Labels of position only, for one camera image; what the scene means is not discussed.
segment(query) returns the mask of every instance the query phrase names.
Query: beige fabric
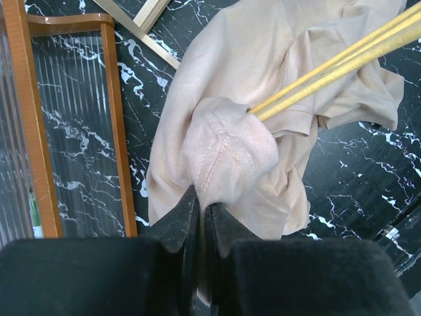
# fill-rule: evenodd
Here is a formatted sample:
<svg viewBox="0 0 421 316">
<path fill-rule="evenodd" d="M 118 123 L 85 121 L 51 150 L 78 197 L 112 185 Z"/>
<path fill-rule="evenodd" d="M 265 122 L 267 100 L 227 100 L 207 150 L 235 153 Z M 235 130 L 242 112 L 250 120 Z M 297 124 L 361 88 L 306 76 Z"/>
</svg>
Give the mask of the beige fabric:
<svg viewBox="0 0 421 316">
<path fill-rule="evenodd" d="M 304 228 L 302 176 L 318 126 L 397 127 L 403 78 L 374 61 L 261 123 L 246 114 L 391 20 L 405 0 L 241 0 L 187 50 L 171 85 L 147 173 L 151 224 L 194 184 L 203 210 L 224 202 L 261 238 Z"/>
</svg>

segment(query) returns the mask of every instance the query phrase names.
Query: black marble floor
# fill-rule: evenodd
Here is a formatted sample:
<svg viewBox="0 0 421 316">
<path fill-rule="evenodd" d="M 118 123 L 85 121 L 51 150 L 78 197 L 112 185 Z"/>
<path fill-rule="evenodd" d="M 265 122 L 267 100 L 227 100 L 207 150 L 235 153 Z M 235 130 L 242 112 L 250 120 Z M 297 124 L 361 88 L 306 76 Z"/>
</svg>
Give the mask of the black marble floor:
<svg viewBox="0 0 421 316">
<path fill-rule="evenodd" d="M 145 0 L 116 2 L 133 18 Z M 209 20 L 221 8 L 235 2 L 173 0 L 149 35 L 181 60 L 192 39 Z M 409 0 L 407 6 L 416 2 Z M 41 15 L 102 12 L 92 0 L 27 0 L 26 9 Z M 149 153 L 175 70 L 120 25 L 116 26 L 115 34 L 130 170 L 138 227 L 142 232 L 149 226 L 145 183 Z M 56 49 L 73 49 L 81 59 L 92 58 L 83 50 L 69 47 L 65 41 L 58 42 Z M 380 61 L 385 68 L 405 77 L 398 129 L 391 132 L 360 122 L 320 131 L 304 178 L 312 205 L 311 222 L 294 237 L 375 240 L 390 254 L 403 278 L 409 271 L 418 275 L 418 280 L 413 281 L 418 283 L 412 285 L 415 294 L 421 289 L 421 260 L 417 261 L 421 256 L 421 39 Z M 46 113 L 45 118 L 56 124 L 52 121 L 57 119 L 54 115 Z M 88 123 L 87 127 L 99 133 L 95 126 Z M 110 141 L 109 135 L 98 136 Z M 62 220 L 70 226 L 77 224 L 78 220 L 66 211 L 66 201 L 61 203 Z M 118 227 L 115 221 L 120 219 L 112 216 L 109 220 Z M 399 231 L 398 239 L 393 234 L 382 235 L 389 225 Z"/>
</svg>

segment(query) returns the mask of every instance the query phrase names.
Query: glass panel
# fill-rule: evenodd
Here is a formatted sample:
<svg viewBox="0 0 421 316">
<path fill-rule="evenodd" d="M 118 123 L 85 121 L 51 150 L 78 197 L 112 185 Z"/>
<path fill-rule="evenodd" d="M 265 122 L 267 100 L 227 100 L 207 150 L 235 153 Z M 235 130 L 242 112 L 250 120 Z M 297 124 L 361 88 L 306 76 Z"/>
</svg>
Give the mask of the glass panel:
<svg viewBox="0 0 421 316">
<path fill-rule="evenodd" d="M 34 38 L 65 236 L 124 236 L 100 32 Z"/>
<path fill-rule="evenodd" d="M 42 237 L 0 6 L 0 248 L 8 242 Z"/>
</svg>

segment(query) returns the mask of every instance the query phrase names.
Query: wooden slat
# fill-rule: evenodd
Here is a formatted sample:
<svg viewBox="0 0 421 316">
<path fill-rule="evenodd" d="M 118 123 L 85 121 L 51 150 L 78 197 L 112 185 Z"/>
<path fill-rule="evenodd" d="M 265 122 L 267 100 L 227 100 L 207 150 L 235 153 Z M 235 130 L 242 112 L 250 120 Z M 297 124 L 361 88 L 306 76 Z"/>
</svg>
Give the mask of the wooden slat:
<svg viewBox="0 0 421 316">
<path fill-rule="evenodd" d="M 135 37 L 141 40 L 146 46 L 152 49 L 159 57 L 164 59 L 175 69 L 178 68 L 180 62 L 175 59 L 169 52 L 162 48 L 157 42 L 151 39 L 145 32 L 142 32 L 139 26 L 126 14 L 113 0 L 93 0 L 101 8 L 107 11 L 117 22 L 129 30 Z"/>
<path fill-rule="evenodd" d="M 121 102 L 120 76 L 117 67 L 117 51 L 114 28 L 108 24 L 101 25 L 103 39 L 105 72 L 110 103 L 112 134 L 116 150 L 118 179 L 123 206 L 126 236 L 137 236 L 136 214 L 134 211 L 132 181 L 130 178 L 128 154 L 126 147 L 126 129 L 124 127 L 123 106 Z"/>
<path fill-rule="evenodd" d="M 16 107 L 18 106 L 15 103 L 15 98 L 14 98 L 14 91 L 13 91 L 13 83 L 12 83 L 12 76 L 11 74 L 9 74 L 9 67 L 7 66 L 7 58 L 6 58 L 6 47 L 4 46 L 3 41 L 0 43 L 0 55 L 1 55 L 1 64 L 3 64 L 3 71 L 4 71 L 4 77 L 6 78 L 6 85 L 7 85 L 7 91 L 9 94 L 9 97 L 6 97 L 6 88 L 4 87 L 4 83 L 3 80 L 0 80 L 0 92 L 1 92 L 1 100 L 3 103 L 3 108 L 5 111 L 5 118 L 6 118 L 6 125 L 8 128 L 8 132 L 9 132 L 9 137 L 10 137 L 10 141 L 11 141 L 11 152 L 12 152 L 12 157 L 13 157 L 13 163 L 14 163 L 14 169 L 17 173 L 16 179 L 18 182 L 18 187 L 19 187 L 19 192 L 20 192 L 20 198 L 21 198 L 21 202 L 17 203 L 16 206 L 18 205 L 26 205 L 26 200 L 28 199 L 28 194 L 29 194 L 29 189 L 30 189 L 30 182 L 29 182 L 29 176 L 27 175 L 27 170 L 26 170 L 26 166 L 24 164 L 25 161 L 25 151 L 24 151 L 24 146 L 21 142 L 22 136 L 20 135 L 20 122 L 19 122 L 19 118 L 18 118 L 18 113 L 16 111 Z M 10 103 L 10 108 L 12 111 L 12 115 L 9 114 L 9 106 L 8 103 Z M 16 136 L 17 139 L 17 148 L 16 148 L 16 144 L 14 143 L 14 137 L 13 135 Z M 3 140 L 4 145 L 5 145 L 5 149 L 6 152 L 8 152 L 8 146 L 7 146 L 7 142 L 5 141 L 5 139 Z M 18 160 L 21 159 L 22 160 L 22 164 L 21 166 L 19 166 Z M 22 171 L 22 174 L 24 175 L 24 183 L 22 183 L 21 177 L 19 175 L 19 170 Z M 23 213 L 24 214 L 24 221 L 26 223 L 26 229 L 28 232 L 32 232 L 32 224 L 31 224 L 31 219 L 29 216 L 29 210 L 28 209 L 21 209 L 21 210 L 16 210 L 16 212 L 19 213 Z"/>
<path fill-rule="evenodd" d="M 159 16 L 162 14 L 170 0 L 147 0 L 133 21 L 147 34 Z"/>
<path fill-rule="evenodd" d="M 3 0 L 16 94 L 44 236 L 62 236 L 34 56 L 23 1 Z"/>
<path fill-rule="evenodd" d="M 31 36 L 48 36 L 88 31 L 99 31 L 102 23 L 114 26 L 114 19 L 105 13 L 70 16 L 27 15 Z"/>
</svg>

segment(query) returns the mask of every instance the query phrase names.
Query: yellow stick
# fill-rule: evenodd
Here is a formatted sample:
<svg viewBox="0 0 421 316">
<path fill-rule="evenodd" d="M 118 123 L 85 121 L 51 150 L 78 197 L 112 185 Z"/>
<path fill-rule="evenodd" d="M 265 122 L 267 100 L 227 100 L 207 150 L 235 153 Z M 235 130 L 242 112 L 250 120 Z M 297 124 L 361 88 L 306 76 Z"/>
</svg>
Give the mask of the yellow stick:
<svg viewBox="0 0 421 316">
<path fill-rule="evenodd" d="M 292 106 L 296 102 L 308 97 L 310 94 L 318 91 L 319 89 L 331 84 L 333 81 L 345 76 L 351 71 L 360 68 L 366 63 L 379 58 L 395 49 L 398 49 L 414 40 L 417 40 L 421 36 L 421 13 L 417 13 L 418 22 L 407 26 L 400 32 L 392 35 L 386 40 L 376 44 L 368 51 L 364 51 L 360 55 L 353 57 L 352 59 L 345 61 L 343 64 L 332 69 L 331 72 L 327 73 L 321 79 L 305 86 L 302 90 L 298 91 L 294 95 L 285 98 L 279 104 L 271 107 L 270 109 L 265 109 L 262 113 L 258 114 L 257 117 L 264 121 L 269 119 L 273 115 L 279 113 L 280 111 Z"/>
<path fill-rule="evenodd" d="M 265 108 L 267 105 L 276 102 L 285 94 L 289 93 L 290 91 L 294 90 L 301 84 L 307 82 L 314 76 L 320 74 L 322 71 L 328 70 L 330 67 L 335 66 L 338 62 L 342 63 L 343 61 L 349 60 L 350 58 L 354 57 L 356 54 L 360 53 L 361 51 L 376 45 L 380 40 L 384 39 L 384 33 L 390 31 L 393 27 L 398 26 L 400 23 L 404 22 L 400 25 L 400 30 L 406 26 L 408 26 L 406 20 L 421 10 L 421 2 L 413 5 L 408 10 L 404 11 L 400 15 L 398 15 L 393 20 L 389 21 L 388 23 L 384 24 L 381 28 L 377 29 L 376 31 L 368 34 L 365 38 L 362 38 L 360 41 L 356 42 L 352 46 L 348 47 L 346 50 L 342 51 L 341 53 L 337 54 L 335 57 L 331 58 L 329 61 L 325 62 L 324 64 L 320 65 L 319 67 L 315 68 L 314 70 L 310 71 L 308 74 L 300 77 L 300 79 L 296 80 L 294 83 L 290 84 L 289 86 L 285 87 L 277 94 L 274 94 L 272 97 L 269 97 L 266 101 L 260 103 L 256 107 L 252 108 L 249 112 L 250 113 L 257 113 L 261 109 Z"/>
</svg>

